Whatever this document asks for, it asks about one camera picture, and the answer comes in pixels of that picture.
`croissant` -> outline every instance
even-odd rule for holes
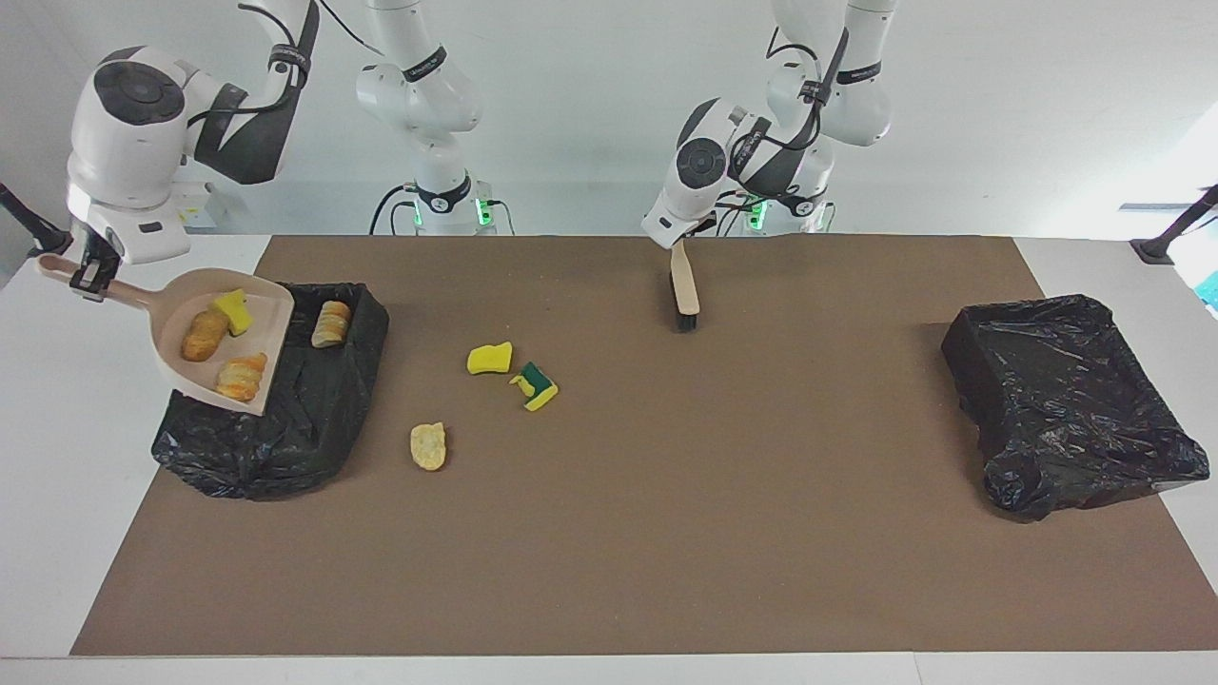
[[[322,305],[322,314],[317,317],[313,328],[313,346],[318,350],[342,345],[347,338],[347,322],[351,321],[351,307],[337,300]]]
[[[190,330],[181,339],[181,358],[188,362],[206,362],[220,346],[220,340],[228,333],[228,317],[213,310],[195,314]]]
[[[258,394],[262,372],[267,369],[267,355],[258,352],[252,357],[235,357],[220,368],[216,379],[216,391],[239,402],[248,402]]]

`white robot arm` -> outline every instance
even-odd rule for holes
[[[477,182],[453,133],[482,118],[477,91],[428,32],[423,0],[364,1],[374,41],[391,63],[359,73],[359,104],[403,135],[424,232],[473,234],[485,223]]]
[[[792,216],[810,216],[833,169],[833,149],[825,137],[871,145],[888,132],[889,102],[877,77],[895,5],[850,0],[843,20],[833,0],[772,0],[778,27],[792,44],[771,44],[767,57],[788,49],[800,54],[799,62],[784,63],[770,79],[767,104],[777,126],[717,100],[700,105],[686,122],[643,230],[670,249],[715,225],[716,205],[723,206],[720,188],[727,180],[760,201],[777,201]]]
[[[80,94],[72,122],[68,210],[88,227],[72,288],[101,300],[121,262],[190,249],[171,201],[185,157],[242,184],[279,172],[318,30],[313,0],[251,0],[274,41],[263,91],[220,83],[155,48],[108,55]]]

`brown mat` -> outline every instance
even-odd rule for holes
[[[273,503],[158,474],[73,653],[1218,648],[1157,497],[1030,525],[984,499],[938,346],[962,306],[1040,295],[1012,241],[689,254],[677,335],[644,239],[275,238],[257,273],[364,280],[392,317],[351,461]],[[465,374],[505,339],[561,389],[536,414]]]

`trash bag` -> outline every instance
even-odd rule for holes
[[[368,416],[389,313],[363,284],[289,285],[295,306],[266,413],[231,412],[174,391],[152,456],[212,497],[281,497],[317,488],[347,461]],[[314,350],[322,303],[351,307],[342,346]]]
[[[985,491],[1023,522],[1209,477],[1205,451],[1090,297],[965,307],[942,349],[979,429]]]

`beige dustpan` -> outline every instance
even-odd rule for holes
[[[67,283],[77,264],[57,255],[38,258],[38,271],[43,275]],[[188,362],[181,358],[181,339],[190,329],[195,314],[230,290],[242,289],[246,307],[253,324],[238,338],[225,335],[219,350],[206,362]],[[225,410],[262,416],[267,406],[270,379],[279,362],[279,350],[284,346],[287,323],[292,318],[292,295],[286,288],[269,280],[228,269],[195,269],[171,280],[164,290],[144,290],[113,280],[107,299],[130,307],[145,310],[152,332],[161,373],[184,395]],[[238,402],[216,392],[216,375],[224,362],[233,357],[267,353],[267,371],[262,375],[258,394],[250,402]]]

